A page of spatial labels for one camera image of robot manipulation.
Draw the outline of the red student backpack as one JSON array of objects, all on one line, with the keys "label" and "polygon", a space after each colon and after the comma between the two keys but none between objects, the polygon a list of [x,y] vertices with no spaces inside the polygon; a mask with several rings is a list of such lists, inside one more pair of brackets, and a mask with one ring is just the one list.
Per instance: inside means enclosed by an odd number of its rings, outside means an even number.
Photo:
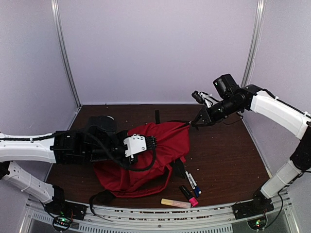
[{"label": "red student backpack", "polygon": [[153,136],[156,145],[139,154],[130,169],[113,161],[96,162],[94,171],[104,190],[90,197],[90,209],[94,210],[94,202],[106,205],[115,198],[142,198],[165,190],[174,170],[184,170],[190,126],[188,121],[171,120],[131,129],[129,136]]}]

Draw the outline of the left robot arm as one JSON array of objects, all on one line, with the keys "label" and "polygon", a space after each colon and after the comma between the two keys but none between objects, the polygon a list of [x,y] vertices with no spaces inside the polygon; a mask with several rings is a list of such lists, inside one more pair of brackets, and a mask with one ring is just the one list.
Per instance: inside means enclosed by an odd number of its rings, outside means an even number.
[{"label": "left robot arm", "polygon": [[70,211],[62,188],[43,182],[22,169],[17,161],[84,165],[112,161],[129,171],[149,170],[156,160],[156,138],[117,132],[111,116],[92,116],[80,130],[44,135],[0,135],[0,178],[36,197],[60,216]]}]

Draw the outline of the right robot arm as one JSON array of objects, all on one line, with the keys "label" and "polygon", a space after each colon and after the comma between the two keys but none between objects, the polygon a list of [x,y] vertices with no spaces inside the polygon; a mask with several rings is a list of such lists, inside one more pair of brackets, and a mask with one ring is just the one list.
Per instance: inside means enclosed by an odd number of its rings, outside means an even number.
[{"label": "right robot arm", "polygon": [[291,156],[277,172],[253,194],[249,210],[260,214],[271,198],[299,175],[311,168],[311,115],[282,101],[266,88],[254,84],[239,86],[231,74],[213,81],[220,100],[204,91],[193,91],[192,97],[202,107],[191,125],[215,125],[231,114],[252,112],[277,124],[291,133],[299,142]]}]

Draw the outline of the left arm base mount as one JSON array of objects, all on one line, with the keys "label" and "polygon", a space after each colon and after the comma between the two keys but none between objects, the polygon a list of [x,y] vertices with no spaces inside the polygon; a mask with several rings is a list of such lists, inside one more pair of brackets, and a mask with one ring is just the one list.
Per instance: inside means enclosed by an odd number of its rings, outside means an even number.
[{"label": "left arm base mount", "polygon": [[68,201],[63,203],[53,201],[45,204],[45,209],[54,215],[65,216],[76,220],[84,220],[87,206]]}]

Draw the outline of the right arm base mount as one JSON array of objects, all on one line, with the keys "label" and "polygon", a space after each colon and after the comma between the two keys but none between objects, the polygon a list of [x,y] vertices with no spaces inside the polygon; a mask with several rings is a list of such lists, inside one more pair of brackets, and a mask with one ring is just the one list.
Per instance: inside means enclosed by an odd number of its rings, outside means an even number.
[{"label": "right arm base mount", "polygon": [[263,215],[266,212],[270,212],[274,210],[273,204],[268,204],[264,207],[255,207],[254,201],[247,201],[247,202],[237,202],[232,205],[233,214],[235,219],[243,219],[249,218],[257,215]]}]

